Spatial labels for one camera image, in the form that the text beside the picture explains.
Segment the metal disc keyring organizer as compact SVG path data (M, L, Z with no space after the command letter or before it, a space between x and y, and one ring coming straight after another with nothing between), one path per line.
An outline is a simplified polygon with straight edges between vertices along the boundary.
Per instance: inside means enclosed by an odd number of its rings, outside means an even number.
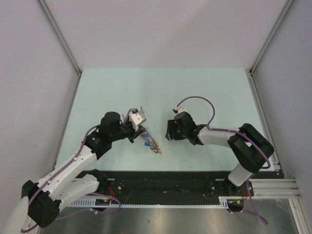
M150 141L150 148L151 149L154 149L154 148L157 148L158 147L158 144L157 144L157 142L156 142L156 140L153 138L153 136L151 135L151 133L148 131L148 130L146 130L144 133L148 133L149 134L149 137L148 137L148 139L149 139L149 141Z

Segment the aluminium front rail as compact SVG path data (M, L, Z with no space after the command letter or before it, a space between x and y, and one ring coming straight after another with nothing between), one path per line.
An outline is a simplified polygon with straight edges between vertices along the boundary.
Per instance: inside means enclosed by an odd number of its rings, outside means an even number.
M301 194L295 179L252 179L254 198L298 199Z

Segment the right aluminium side rail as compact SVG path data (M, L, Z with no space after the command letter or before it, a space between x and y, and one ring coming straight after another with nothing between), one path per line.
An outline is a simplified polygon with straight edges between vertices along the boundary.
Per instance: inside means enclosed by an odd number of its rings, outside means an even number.
M263 103L261 101L261 97L260 97L258 88L256 86L256 83L255 83L255 80L254 80L254 77L253 77L252 73L249 70L246 70L246 74L247 74L248 82L249 82L249 85L250 85L250 88L251 88L251 92L253 94L254 102L255 102L255 105L256 105L256 108L257 108L257 112L258 112L258 115L259 115L259 118L260 118L261 126L262 126L263 131L264 131L264 135L265 135L267 140L272 144L272 146L275 149L275 152L271 156L272 161L273 161L274 170L275 171L281 171L282 166L281 166L281 163L280 163L280 160L279 160L279 155L278 155L278 152L277 152L277 149L276 149L276 146L275 146L275 142L274 142L271 130L269 128L269 123L268 123L268 120L267 120L267 116L266 116L266 113L265 113L265 109L264 109Z

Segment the blue tag key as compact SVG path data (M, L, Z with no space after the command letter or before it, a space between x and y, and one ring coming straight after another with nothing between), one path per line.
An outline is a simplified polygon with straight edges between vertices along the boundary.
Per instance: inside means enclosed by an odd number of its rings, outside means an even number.
M150 146L151 144L150 144L150 141L148 139L149 134L148 133L144 133L143 136L144 136L144 141L145 141L144 145L145 146Z

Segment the aluminium frame post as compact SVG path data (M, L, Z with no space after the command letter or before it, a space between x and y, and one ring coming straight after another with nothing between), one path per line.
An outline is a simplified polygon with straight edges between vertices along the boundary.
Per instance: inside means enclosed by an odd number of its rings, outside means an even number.
M79 68L79 65L55 19L55 17L52 14L52 11L50 10L47 2L45 0L36 0L36 3L38 4L40 10L42 11L46 21L48 22L53 34L55 35L57 41L59 42L62 50L64 51L65 55L67 56L71 66L73 67L75 73L78 75L78 77L81 77L82 70Z
M282 26L283 22L285 21L286 17L288 16L289 12L291 11L293 5L296 3L296 0L287 0L285 4L283 5L280 13L278 14L278 17L276 21L274 22L271 30L269 31L269 34L267 35L264 44L262 45L259 53L257 54L254 62L252 63L252 66L249 69L249 73L253 75L255 71L257 70L260 62L264 58L267 50L269 49L271 43L273 42L273 39L277 35L280 27Z

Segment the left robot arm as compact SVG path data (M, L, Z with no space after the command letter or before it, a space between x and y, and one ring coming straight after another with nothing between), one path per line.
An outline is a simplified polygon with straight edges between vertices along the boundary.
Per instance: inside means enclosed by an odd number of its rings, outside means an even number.
M87 166L97 162L107 153L115 141L128 139L131 143L145 128L144 111L129 109L126 116L117 112L107 112L100 124L91 127L84 136L77 151L58 168L39 179L37 182L28 180L22 186L21 196L27 197L27 216L35 225L22 233L27 233L35 227L45 228L53 223L61 210L82 196L96 193L104 194L108 189L105 176L92 170L85 178L73 182Z

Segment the right aluminium frame post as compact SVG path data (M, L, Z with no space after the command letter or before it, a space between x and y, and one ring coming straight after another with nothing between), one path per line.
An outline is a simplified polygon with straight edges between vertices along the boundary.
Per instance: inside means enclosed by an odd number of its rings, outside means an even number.
M283 5L280 13L278 14L278 17L276 21L274 22L271 30L269 31L269 34L267 35L264 44L262 45L259 53L257 54L254 62L252 63L252 66L249 69L249 73L253 75L255 71L257 70L260 62L264 58L267 50L269 49L271 43L273 42L273 39L277 35L280 27L282 26L283 22L285 21L286 17L288 16L289 12L291 11L293 5L296 3L296 0L287 0L285 4Z

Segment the left aluminium frame post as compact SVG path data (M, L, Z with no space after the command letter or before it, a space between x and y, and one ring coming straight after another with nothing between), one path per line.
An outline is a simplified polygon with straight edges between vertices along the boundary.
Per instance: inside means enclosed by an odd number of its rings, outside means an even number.
M62 50L64 51L65 55L67 56L71 66L73 67L75 73L78 75L78 77L81 77L82 70L79 68L79 65L55 19L55 17L52 14L52 11L50 10L47 2L45 0L36 0L36 3L38 4L40 10L42 11L46 21L48 22L53 34L55 35L57 41L59 42Z

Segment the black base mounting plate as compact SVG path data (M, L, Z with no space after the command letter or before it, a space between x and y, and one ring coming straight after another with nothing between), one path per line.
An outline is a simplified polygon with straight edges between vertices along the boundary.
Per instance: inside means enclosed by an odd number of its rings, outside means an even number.
M207 196L242 197L254 195L251 182L244 183L237 194L226 193L224 182L229 172L110 172L84 171L100 178L96 193L112 195L122 202L164 202L165 204L202 204Z

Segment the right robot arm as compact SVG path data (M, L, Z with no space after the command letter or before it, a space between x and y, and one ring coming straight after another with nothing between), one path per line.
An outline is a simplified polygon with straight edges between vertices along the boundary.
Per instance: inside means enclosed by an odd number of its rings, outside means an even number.
M226 193L237 195L243 184L261 169L271 167L269 158L274 147L251 124L239 128L212 128L207 124L197 125L185 111L176 113L167 121L167 140L188 140L192 145L216 145L230 148L238 164L224 182Z

